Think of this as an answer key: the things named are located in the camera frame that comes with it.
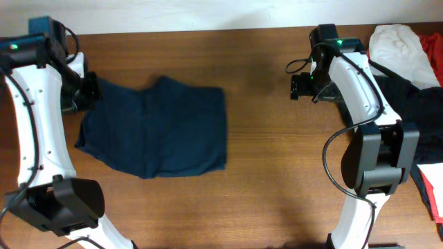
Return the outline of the navy blue shorts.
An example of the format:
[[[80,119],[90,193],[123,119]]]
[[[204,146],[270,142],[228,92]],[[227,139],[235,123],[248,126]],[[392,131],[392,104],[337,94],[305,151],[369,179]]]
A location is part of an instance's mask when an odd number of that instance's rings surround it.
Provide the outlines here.
[[[225,169],[223,89],[188,86],[165,76],[141,90],[99,83],[102,99],[83,117],[76,149],[143,179]]]

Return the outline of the black shorts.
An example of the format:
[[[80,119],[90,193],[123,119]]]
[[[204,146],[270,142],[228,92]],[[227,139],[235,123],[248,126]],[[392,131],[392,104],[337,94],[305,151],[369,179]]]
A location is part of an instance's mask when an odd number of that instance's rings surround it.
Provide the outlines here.
[[[416,124],[419,130],[410,176],[426,208],[431,212],[432,200],[426,189],[428,181],[423,179],[418,166],[442,162],[442,87],[420,90],[394,71],[373,61],[370,65],[383,73],[382,76],[376,76],[375,80],[390,106],[404,122]]]

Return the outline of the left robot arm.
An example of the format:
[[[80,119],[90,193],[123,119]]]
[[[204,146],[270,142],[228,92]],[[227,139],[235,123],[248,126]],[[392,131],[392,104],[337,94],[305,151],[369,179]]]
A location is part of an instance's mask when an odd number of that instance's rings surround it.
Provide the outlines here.
[[[6,194],[6,211],[85,248],[134,248],[107,218],[99,183],[78,178],[66,146],[62,114],[98,98],[85,56],[68,55],[64,42],[45,33],[3,38],[1,74],[20,148],[19,188]]]

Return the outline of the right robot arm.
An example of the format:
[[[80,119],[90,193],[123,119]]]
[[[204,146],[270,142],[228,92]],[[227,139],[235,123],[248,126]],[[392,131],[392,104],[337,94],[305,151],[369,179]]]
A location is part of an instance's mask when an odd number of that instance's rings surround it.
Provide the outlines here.
[[[302,68],[291,72],[291,97],[313,102],[342,102],[352,125],[331,135],[322,150],[328,179],[346,195],[341,217],[328,234],[326,248],[368,248],[380,209],[407,181],[419,140],[418,128],[403,122],[383,96],[370,62],[357,38],[324,39],[311,43]],[[332,176],[327,150],[334,139],[351,131],[341,161],[344,185]]]

